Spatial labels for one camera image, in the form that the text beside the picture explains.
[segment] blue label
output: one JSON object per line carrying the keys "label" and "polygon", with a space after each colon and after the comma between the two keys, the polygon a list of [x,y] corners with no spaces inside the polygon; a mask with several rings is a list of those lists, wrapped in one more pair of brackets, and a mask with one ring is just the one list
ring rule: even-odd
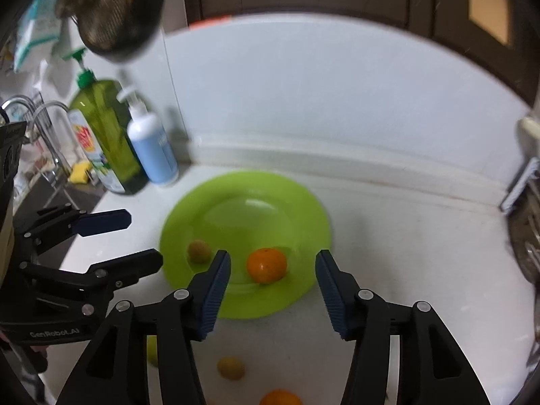
{"label": "blue label", "polygon": [[165,130],[144,140],[131,141],[148,179],[156,184],[171,181],[178,172]]}

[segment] small yellow fruit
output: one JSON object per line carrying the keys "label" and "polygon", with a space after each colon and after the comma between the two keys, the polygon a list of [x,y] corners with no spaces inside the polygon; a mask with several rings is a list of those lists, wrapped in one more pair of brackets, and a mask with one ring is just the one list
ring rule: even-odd
{"label": "small yellow fruit", "polygon": [[218,372],[225,379],[237,381],[244,377],[246,368],[236,356],[224,356],[218,361]]}
{"label": "small yellow fruit", "polygon": [[156,335],[146,337],[146,360],[150,365],[158,366],[158,340]]}
{"label": "small yellow fruit", "polygon": [[205,241],[196,239],[187,246],[187,256],[194,264],[206,264],[212,259],[212,249]]}

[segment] faucet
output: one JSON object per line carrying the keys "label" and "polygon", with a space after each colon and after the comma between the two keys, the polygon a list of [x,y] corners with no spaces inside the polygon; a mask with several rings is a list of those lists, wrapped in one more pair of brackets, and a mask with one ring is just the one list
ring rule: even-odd
{"label": "faucet", "polygon": [[69,174],[70,174],[70,170],[71,170],[71,167],[68,164],[68,161],[66,160],[66,158],[64,157],[62,152],[56,149],[56,147],[55,147],[54,143],[52,142],[51,138],[45,132],[41,122],[39,120],[36,120],[38,114],[41,113],[42,111],[44,111],[45,108],[47,107],[47,105],[49,105],[49,106],[53,106],[53,105],[54,106],[61,106],[61,108],[66,110],[66,107],[65,107],[64,104],[60,104],[60,105],[59,104],[60,104],[60,102],[48,102],[47,104],[40,105],[36,109],[36,104],[34,104],[34,102],[29,97],[22,96],[22,95],[17,95],[17,96],[12,96],[9,99],[7,99],[2,104],[2,109],[5,110],[10,105],[22,105],[30,112],[30,116],[32,117],[31,120],[30,120],[30,123],[29,123],[29,125],[30,125],[29,126],[30,127],[30,135],[31,135],[30,136],[30,142],[33,143],[34,141],[37,140],[37,136],[32,137],[32,135],[33,135],[32,134],[33,127],[34,127],[34,125],[36,125],[38,130],[39,130],[40,135],[43,137],[43,141],[45,142],[45,146],[47,146],[47,149],[51,153],[52,161],[55,164],[55,167],[60,167],[61,170],[68,177]]}

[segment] kitchen faucet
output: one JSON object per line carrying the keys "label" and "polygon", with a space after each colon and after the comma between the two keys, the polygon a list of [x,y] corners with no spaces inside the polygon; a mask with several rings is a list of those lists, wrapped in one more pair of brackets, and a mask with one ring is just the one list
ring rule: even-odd
{"label": "kitchen faucet", "polygon": [[[34,104],[32,99],[30,99],[29,97],[18,94],[18,95],[12,96],[9,99],[7,99],[2,104],[2,109],[6,110],[6,108],[8,108],[11,105],[22,105],[29,111],[30,116],[32,117],[30,122],[29,122],[29,124],[31,125],[30,126],[30,131],[32,132],[33,125],[36,124],[36,126],[37,126],[37,128],[39,130],[39,133],[40,133],[41,137],[43,138],[43,141],[45,142],[45,146],[47,146],[47,149],[51,153],[52,162],[55,164],[55,168],[60,167],[61,170],[63,171],[63,173],[68,177],[69,174],[70,174],[70,170],[71,170],[70,165],[68,164],[67,160],[65,159],[65,157],[61,153],[61,151],[56,149],[54,143],[52,142],[52,139],[49,137],[48,133],[45,132],[45,129],[42,126],[41,122],[39,120],[37,120],[36,104]],[[44,105],[40,105],[40,108],[43,108],[42,110],[44,110],[44,108],[45,108]],[[37,140],[37,137],[34,137],[34,138],[31,137],[30,138],[30,143],[33,143],[36,140]]]}

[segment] white wall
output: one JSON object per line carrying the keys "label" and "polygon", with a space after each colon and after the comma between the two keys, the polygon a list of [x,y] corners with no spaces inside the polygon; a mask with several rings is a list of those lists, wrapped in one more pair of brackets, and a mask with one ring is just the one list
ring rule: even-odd
{"label": "white wall", "polygon": [[527,105],[434,43],[352,18],[237,18],[165,38],[186,128],[373,146],[508,184]]}
{"label": "white wall", "polygon": [[29,94],[32,89],[32,76],[28,73],[13,73],[4,70],[0,73],[0,98],[2,101],[15,94]]}

